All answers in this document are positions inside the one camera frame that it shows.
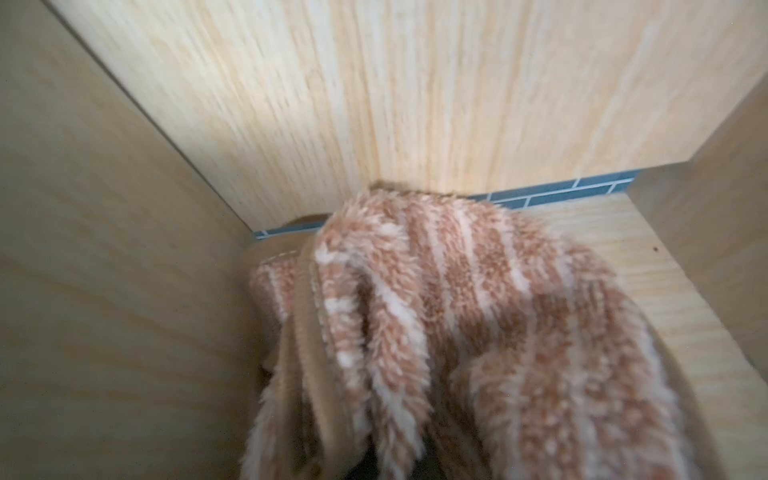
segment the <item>blue tile backsplash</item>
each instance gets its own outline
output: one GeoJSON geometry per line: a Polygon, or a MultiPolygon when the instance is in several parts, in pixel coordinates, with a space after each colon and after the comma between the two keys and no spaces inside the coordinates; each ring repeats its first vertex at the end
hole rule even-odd
{"type": "MultiPolygon", "coordinates": [[[[504,190],[491,194],[472,195],[468,198],[477,201],[488,200],[494,204],[514,210],[533,207],[534,205],[563,202],[575,198],[625,192],[638,173],[640,173],[639,170],[630,170],[616,174],[597,175],[596,177],[576,178],[555,184],[535,185],[533,187],[504,190]]],[[[305,223],[303,225],[273,228],[272,230],[260,230],[253,234],[257,239],[263,239],[282,233],[317,230],[322,225],[323,222],[305,223]]]]}

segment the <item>fleece blanket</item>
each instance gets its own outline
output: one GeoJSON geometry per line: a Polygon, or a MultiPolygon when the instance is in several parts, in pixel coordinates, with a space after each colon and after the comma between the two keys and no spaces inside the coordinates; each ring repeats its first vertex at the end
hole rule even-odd
{"type": "Polygon", "coordinates": [[[370,445],[409,478],[426,437],[446,478],[698,478],[652,332],[591,249],[387,190],[293,243],[248,268],[280,360],[241,478],[339,477],[370,445]]]}

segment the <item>wooden side panel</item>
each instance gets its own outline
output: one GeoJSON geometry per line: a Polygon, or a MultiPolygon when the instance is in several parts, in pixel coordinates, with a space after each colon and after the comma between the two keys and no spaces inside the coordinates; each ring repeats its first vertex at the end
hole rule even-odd
{"type": "Polygon", "coordinates": [[[0,477],[226,478],[249,229],[41,2],[0,2],[0,477]]]}
{"type": "Polygon", "coordinates": [[[255,230],[685,161],[768,71],[763,0],[53,4],[255,230]]]}
{"type": "Polygon", "coordinates": [[[768,378],[768,78],[693,161],[642,173],[629,194],[768,378]]]}

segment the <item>wooden wall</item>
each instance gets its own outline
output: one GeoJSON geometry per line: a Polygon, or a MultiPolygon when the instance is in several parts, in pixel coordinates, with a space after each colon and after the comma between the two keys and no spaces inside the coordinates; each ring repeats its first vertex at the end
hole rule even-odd
{"type": "Polygon", "coordinates": [[[693,161],[642,173],[629,194],[768,379],[768,77],[693,161]]]}
{"type": "Polygon", "coordinates": [[[253,229],[685,161],[768,71],[764,0],[52,3],[253,229]]]}
{"type": "Polygon", "coordinates": [[[0,478],[227,478],[249,229],[40,2],[0,2],[0,478]]]}

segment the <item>blue tile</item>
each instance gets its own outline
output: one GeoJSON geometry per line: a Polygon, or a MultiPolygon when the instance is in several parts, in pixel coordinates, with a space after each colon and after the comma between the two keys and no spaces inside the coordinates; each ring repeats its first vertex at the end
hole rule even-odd
{"type": "Polygon", "coordinates": [[[491,195],[491,201],[504,200],[505,198],[514,197],[527,197],[528,195],[546,194],[556,190],[564,190],[574,186],[573,180],[565,182],[557,182],[556,184],[536,185],[534,187],[518,188],[516,190],[504,190],[503,192],[495,192],[491,195]]]}
{"type": "Polygon", "coordinates": [[[272,230],[267,230],[266,232],[269,235],[280,235],[281,233],[300,232],[303,230],[315,230],[316,228],[322,227],[324,223],[325,222],[311,222],[311,223],[303,223],[301,225],[288,225],[287,227],[273,228],[272,230]]]}
{"type": "Polygon", "coordinates": [[[628,182],[623,182],[622,184],[616,184],[616,187],[611,191],[612,194],[618,194],[620,192],[625,192],[629,188],[629,185],[632,183],[632,180],[628,182]]]}
{"type": "Polygon", "coordinates": [[[511,209],[523,208],[525,206],[525,198],[518,198],[517,200],[510,200],[509,202],[501,202],[499,205],[511,209]]]}
{"type": "Polygon", "coordinates": [[[583,190],[573,190],[570,192],[560,192],[559,194],[541,195],[540,197],[531,197],[528,206],[551,204],[553,202],[562,202],[564,200],[573,200],[575,198],[592,197],[593,195],[606,194],[611,189],[611,185],[602,187],[585,188],[583,190]]]}
{"type": "Polygon", "coordinates": [[[586,187],[587,185],[606,184],[608,182],[615,182],[616,180],[626,180],[628,178],[635,178],[639,170],[629,170],[625,172],[618,172],[616,174],[597,175],[596,177],[582,178],[578,181],[577,187],[586,187]]]}

